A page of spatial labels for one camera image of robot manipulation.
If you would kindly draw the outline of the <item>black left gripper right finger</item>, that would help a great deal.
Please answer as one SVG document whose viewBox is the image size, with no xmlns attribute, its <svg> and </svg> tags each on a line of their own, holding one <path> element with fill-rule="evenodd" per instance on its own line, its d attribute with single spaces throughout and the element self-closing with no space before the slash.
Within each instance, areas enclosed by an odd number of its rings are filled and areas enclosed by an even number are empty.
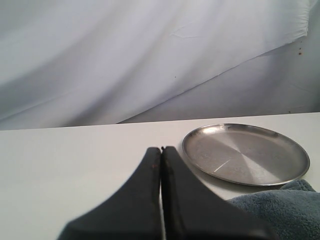
<svg viewBox="0 0 320 240">
<path fill-rule="evenodd" d="M 162 148 L 161 194 L 168 240 L 276 240 L 271 227 L 208 189 L 173 146 Z"/>
</svg>

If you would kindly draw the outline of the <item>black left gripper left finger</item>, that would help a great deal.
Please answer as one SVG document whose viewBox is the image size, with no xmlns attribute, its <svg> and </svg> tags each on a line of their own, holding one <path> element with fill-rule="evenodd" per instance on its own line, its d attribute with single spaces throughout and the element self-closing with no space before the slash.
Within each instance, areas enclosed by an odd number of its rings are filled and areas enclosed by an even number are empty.
<svg viewBox="0 0 320 240">
<path fill-rule="evenodd" d="M 60 240 L 160 240 L 160 161 L 157 147 L 146 150 L 140 164 L 110 198 L 70 221 Z"/>
</svg>

